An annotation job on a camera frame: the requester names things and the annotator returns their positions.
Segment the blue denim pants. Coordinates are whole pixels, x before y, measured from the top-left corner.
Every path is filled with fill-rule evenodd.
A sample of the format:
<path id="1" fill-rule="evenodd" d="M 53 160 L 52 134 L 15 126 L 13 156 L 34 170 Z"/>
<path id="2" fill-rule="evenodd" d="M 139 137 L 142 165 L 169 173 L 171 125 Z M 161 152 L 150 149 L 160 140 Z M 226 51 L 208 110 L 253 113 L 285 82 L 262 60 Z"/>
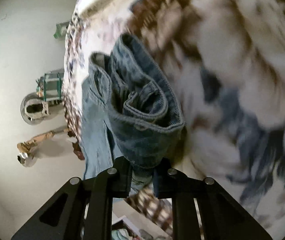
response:
<path id="1" fill-rule="evenodd" d="M 147 185 L 163 158 L 171 158 L 184 128 L 170 83 L 143 44 L 122 34 L 106 55 L 89 57 L 82 83 L 81 150 L 84 179 L 125 157 L 132 191 Z"/>

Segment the round grey floor appliance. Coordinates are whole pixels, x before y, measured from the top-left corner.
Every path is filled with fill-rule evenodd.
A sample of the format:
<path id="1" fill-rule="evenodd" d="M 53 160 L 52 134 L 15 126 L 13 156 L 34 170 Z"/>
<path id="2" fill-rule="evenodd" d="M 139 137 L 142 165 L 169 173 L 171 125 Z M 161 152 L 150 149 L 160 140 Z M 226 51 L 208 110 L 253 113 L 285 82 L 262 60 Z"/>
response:
<path id="1" fill-rule="evenodd" d="M 37 93 L 30 93 L 20 105 L 22 119 L 29 125 L 37 125 L 50 115 L 49 104 Z"/>

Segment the green metal shelf rack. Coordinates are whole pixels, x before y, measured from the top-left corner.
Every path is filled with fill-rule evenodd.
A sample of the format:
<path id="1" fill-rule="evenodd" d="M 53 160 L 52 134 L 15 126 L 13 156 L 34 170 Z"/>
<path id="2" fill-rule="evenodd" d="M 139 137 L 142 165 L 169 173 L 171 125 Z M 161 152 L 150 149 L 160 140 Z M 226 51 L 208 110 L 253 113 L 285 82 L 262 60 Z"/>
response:
<path id="1" fill-rule="evenodd" d="M 64 70 L 58 69 L 45 73 L 36 80 L 37 95 L 44 101 L 62 100 L 62 84 L 64 79 Z"/>

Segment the floral bedspread with checked border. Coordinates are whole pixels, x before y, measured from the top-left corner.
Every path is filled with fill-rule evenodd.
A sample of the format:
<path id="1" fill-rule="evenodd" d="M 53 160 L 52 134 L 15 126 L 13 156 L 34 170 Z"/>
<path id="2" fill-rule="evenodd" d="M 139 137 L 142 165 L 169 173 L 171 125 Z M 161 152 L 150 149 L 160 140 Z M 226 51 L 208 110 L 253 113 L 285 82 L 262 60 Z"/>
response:
<path id="1" fill-rule="evenodd" d="M 89 57 L 110 54 L 122 34 L 140 40 L 180 104 L 174 167 L 214 178 L 285 239 L 285 0 L 77 0 L 63 95 L 79 145 Z M 138 208 L 163 222 L 147 185 L 134 192 Z"/>

